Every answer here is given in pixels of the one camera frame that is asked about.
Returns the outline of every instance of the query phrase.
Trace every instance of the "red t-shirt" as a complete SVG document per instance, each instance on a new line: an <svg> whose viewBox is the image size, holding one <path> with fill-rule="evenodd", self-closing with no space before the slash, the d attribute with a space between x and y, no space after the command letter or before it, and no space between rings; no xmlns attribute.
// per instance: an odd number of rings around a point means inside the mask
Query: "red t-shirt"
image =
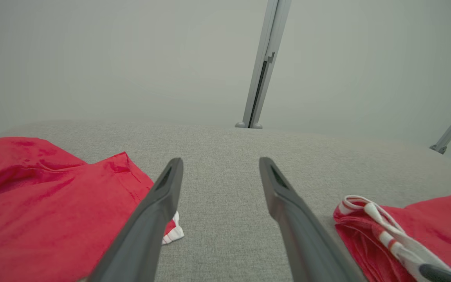
<svg viewBox="0 0 451 282"><path fill-rule="evenodd" d="M405 208L383 206L383 209L408 236L428 248L451 268L451 196L418 202ZM377 237L380 233L376 231L384 228L363 209L343 213L337 206L333 218L338 234L368 280L415 282L415 278L388 250L392 244L386 248Z"/></svg>
<svg viewBox="0 0 451 282"><path fill-rule="evenodd" d="M0 138L0 281L89 275L152 184L125 152L90 165L45 140Z"/></svg>

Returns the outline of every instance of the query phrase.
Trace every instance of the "white wall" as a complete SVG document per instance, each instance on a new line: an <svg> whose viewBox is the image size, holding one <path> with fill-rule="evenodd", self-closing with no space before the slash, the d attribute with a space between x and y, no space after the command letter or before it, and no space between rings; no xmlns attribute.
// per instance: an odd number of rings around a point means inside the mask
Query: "white wall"
<svg viewBox="0 0 451 282"><path fill-rule="evenodd" d="M260 123L436 143L451 124L451 0L293 0Z"/></svg>
<svg viewBox="0 0 451 282"><path fill-rule="evenodd" d="M0 0L0 132L47 119L233 127L267 0Z"/></svg>

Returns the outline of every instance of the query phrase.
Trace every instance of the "red cloth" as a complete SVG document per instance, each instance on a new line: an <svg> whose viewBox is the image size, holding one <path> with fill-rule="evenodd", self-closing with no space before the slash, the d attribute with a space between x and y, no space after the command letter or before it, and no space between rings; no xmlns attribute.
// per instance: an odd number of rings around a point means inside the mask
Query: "red cloth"
<svg viewBox="0 0 451 282"><path fill-rule="evenodd" d="M90 165L45 140L0 138L0 281L87 276L152 184L125 152Z"/></svg>
<svg viewBox="0 0 451 282"><path fill-rule="evenodd" d="M451 196L405 207L383 206L408 236L420 242L451 267ZM333 217L338 234L371 282L413 282L415 279L377 238L383 228L363 210Z"/></svg>

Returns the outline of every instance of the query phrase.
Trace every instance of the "folded clothing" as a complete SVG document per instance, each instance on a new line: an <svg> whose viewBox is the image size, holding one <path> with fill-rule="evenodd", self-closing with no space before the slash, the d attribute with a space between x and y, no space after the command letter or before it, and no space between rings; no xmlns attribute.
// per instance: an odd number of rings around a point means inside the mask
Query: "folded clothing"
<svg viewBox="0 0 451 282"><path fill-rule="evenodd" d="M90 165L42 139L0 138L0 281L89 275L152 184L125 152ZM183 237L178 220L163 244Z"/></svg>
<svg viewBox="0 0 451 282"><path fill-rule="evenodd" d="M427 281L421 264L451 271L451 196L380 207L346 196L333 217L349 252L371 282Z"/></svg>

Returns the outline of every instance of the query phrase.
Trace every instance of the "gray fabric surface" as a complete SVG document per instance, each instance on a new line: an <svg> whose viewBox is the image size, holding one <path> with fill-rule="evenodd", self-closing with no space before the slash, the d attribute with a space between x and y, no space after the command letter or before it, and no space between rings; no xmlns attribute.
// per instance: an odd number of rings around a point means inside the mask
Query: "gray fabric surface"
<svg viewBox="0 0 451 282"><path fill-rule="evenodd" d="M281 233L265 204L259 157L276 162L349 260L332 219L345 195L404 207L451 194L451 161L402 143L102 121L48 121L0 136L43 138L88 163L126 151L153 180L171 158L182 157L178 210L186 237L162 247L159 281L291 280Z"/></svg>

